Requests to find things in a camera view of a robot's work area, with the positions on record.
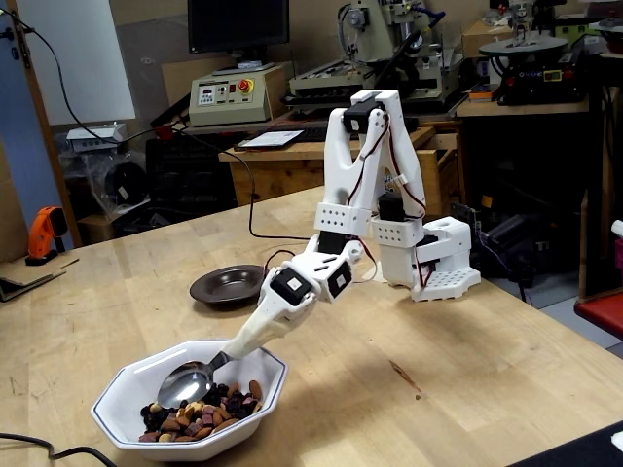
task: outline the power cord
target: power cord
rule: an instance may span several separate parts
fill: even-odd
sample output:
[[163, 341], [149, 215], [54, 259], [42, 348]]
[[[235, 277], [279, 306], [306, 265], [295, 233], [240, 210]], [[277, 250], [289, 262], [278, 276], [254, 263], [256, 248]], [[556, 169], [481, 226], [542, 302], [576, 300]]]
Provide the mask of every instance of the power cord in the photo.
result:
[[277, 255], [280, 255], [281, 253], [287, 253], [288, 255], [291, 255], [292, 258], [294, 258], [296, 255], [294, 254], [294, 252], [290, 251], [290, 250], [276, 250], [273, 255], [271, 256], [271, 258], [269, 258], [266, 263], [264, 264], [264, 275], [266, 275], [269, 271], [269, 264], [271, 263], [271, 261], [273, 260], [273, 258]]
[[250, 211], [249, 211], [249, 233], [256, 237], [256, 238], [267, 238], [267, 239], [283, 239], [283, 240], [303, 240], [303, 241], [309, 241], [310, 239], [304, 236], [284, 236], [284, 235], [260, 235], [258, 233], [253, 232], [253, 209], [255, 206], [255, 191], [256, 191], [256, 186], [255, 186], [255, 176], [253, 175], [253, 172], [251, 171], [251, 168], [249, 167], [248, 163], [246, 163], [246, 161], [241, 158], [240, 156], [237, 156], [233, 153], [230, 153], [229, 151], [223, 151], [222, 149], [220, 149], [218, 146], [215, 146], [213, 144], [210, 144], [206, 141], [203, 141], [202, 139], [197, 138], [197, 136], [193, 135], [193, 134], [189, 134], [187, 132], [185, 132], [183, 129], [173, 129], [173, 131], [179, 133], [179, 134], [183, 134], [184, 136], [187, 136], [191, 139], [194, 139], [195, 141], [201, 143], [203, 146], [205, 146], [208, 149], [211, 149], [212, 151], [217, 151], [219, 154], [227, 154], [228, 156], [231, 156], [232, 158], [238, 160], [240, 163], [242, 163], [242, 165], [244, 165], [244, 169], [246, 170], [246, 173], [248, 173], [249, 175], [249, 179], [251, 180], [251, 204], [250, 204]]
[[89, 454], [95, 457], [97, 460], [99, 460], [106, 467], [117, 467], [117, 464], [115, 464], [112, 460], [110, 460], [104, 454], [99, 452], [97, 449], [93, 449], [93, 448], [86, 448], [82, 446], [79, 448], [72, 448], [72, 449], [64, 450], [63, 452], [55, 453], [54, 446], [52, 446], [47, 441], [40, 440], [39, 438], [32, 438], [30, 436], [22, 436], [22, 435], [13, 435], [11, 433], [0, 433], [0, 439], [20, 441], [23, 443], [30, 443], [33, 445], [40, 446], [41, 448], [45, 448], [48, 450], [48, 458], [50, 460], [60, 460], [60, 459], [69, 457], [70, 455], [74, 455], [74, 454]]
[[138, 132], [136, 134], [133, 134], [132, 136], [130, 136], [130, 137], [128, 137], [128, 138], [126, 138], [126, 139], [124, 139], [122, 141], [117, 141], [117, 140], [114, 140], [114, 139], [102, 138], [97, 133], [95, 133], [92, 130], [90, 130], [85, 124], [83, 124], [78, 119], [78, 117], [76, 117], [76, 114], [74, 113], [73, 109], [71, 108], [71, 105], [69, 104], [69, 98], [67, 97], [67, 90], [65, 89], [65, 81], [64, 81], [63, 76], [62, 76], [62, 70], [60, 68], [60, 62], [58, 61], [58, 57], [56, 56], [56, 52], [55, 52], [54, 48], [50, 45], [50, 43], [46, 40], [45, 37], [43, 37], [41, 34], [39, 34], [35, 30], [35, 28], [30, 27], [28, 24], [23, 22], [21, 19], [18, 18], [17, 15], [15, 15], [15, 14], [13, 14], [11, 12], [8, 12], [7, 10], [4, 10], [2, 8], [0, 8], [0, 12], [10, 16], [11, 18], [13, 18], [13, 20], [18, 22], [21, 26], [23, 26], [27, 32], [32, 32], [35, 36], [37, 36], [41, 40], [41, 42], [43, 42], [48, 47], [48, 49], [50, 49], [50, 52], [52, 53], [52, 56], [54, 57], [55, 62], [56, 62], [56, 69], [58, 71], [58, 80], [60, 81], [60, 90], [62, 91], [62, 98], [65, 101], [65, 106], [67, 107], [67, 110], [69, 111], [69, 114], [71, 115], [72, 119], [74, 119], [76, 124], [78, 124], [78, 126], [81, 129], [83, 129], [84, 131], [86, 131], [91, 136], [97, 138], [98, 140], [100, 140], [100, 141], [102, 141], [102, 142], [104, 142], [106, 144], [117, 144], [117, 145], [128, 143], [132, 139], [138, 138], [139, 136], [142, 136], [143, 134], [151, 133], [152, 131], [156, 131], [157, 130], [157, 128], [149, 128], [149, 129], [146, 129], [144, 131], [140, 131], [140, 132]]

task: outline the box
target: box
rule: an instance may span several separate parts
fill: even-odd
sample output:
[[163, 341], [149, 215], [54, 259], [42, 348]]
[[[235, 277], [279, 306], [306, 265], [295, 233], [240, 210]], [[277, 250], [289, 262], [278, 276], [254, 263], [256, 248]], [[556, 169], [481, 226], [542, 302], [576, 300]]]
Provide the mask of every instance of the box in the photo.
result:
[[28, 252], [28, 227], [23, 219], [18, 193], [11, 180], [0, 141], [0, 263], [13, 261]]
[[92, 214], [78, 221], [78, 232], [85, 246], [115, 238], [114, 219], [104, 214]]
[[495, 41], [512, 39], [513, 30], [508, 26], [488, 26], [482, 21], [476, 22], [463, 33], [463, 53], [465, 58], [478, 58], [480, 48]]

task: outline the spoon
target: spoon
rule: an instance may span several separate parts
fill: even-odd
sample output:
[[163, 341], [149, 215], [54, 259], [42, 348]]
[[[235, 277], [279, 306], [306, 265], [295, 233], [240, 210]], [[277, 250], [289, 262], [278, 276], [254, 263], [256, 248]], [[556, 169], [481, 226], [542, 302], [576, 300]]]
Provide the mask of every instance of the spoon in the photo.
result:
[[158, 392], [161, 407], [179, 407], [182, 401], [197, 402], [214, 384], [214, 372], [234, 360], [219, 352], [210, 363], [188, 362], [176, 368], [163, 382]]

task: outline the white paper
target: white paper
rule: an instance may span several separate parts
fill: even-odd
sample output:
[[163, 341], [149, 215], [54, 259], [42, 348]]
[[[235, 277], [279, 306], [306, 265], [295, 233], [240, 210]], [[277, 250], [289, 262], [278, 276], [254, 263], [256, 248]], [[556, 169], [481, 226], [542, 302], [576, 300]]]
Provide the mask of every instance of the white paper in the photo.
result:
[[265, 148], [267, 146], [283, 146], [294, 138], [296, 138], [303, 131], [270, 131], [268, 133], [261, 134], [251, 141], [247, 141], [244, 144], [240, 144], [241, 148]]
[[623, 432], [612, 436], [612, 443], [623, 452]]

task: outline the white robotic arm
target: white robotic arm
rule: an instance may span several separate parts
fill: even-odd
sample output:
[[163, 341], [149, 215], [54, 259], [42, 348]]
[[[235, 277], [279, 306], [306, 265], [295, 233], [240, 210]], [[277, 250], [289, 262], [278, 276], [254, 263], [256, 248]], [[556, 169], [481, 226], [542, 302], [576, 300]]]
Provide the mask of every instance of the white robotic arm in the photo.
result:
[[[348, 144], [354, 132], [362, 145], [355, 161]], [[412, 289], [415, 301], [457, 298], [480, 282], [480, 273], [469, 266], [466, 224], [445, 218], [422, 225], [420, 163], [398, 91], [364, 90], [352, 98], [350, 109], [331, 114], [324, 170], [325, 195], [314, 224], [320, 234], [305, 252], [270, 271], [258, 308], [223, 348], [230, 358], [285, 336], [317, 301], [334, 303], [353, 282], [352, 267], [365, 253], [359, 238], [370, 230], [381, 247], [385, 279]], [[387, 173], [400, 196], [386, 193]], [[379, 215], [373, 217], [377, 207]]]

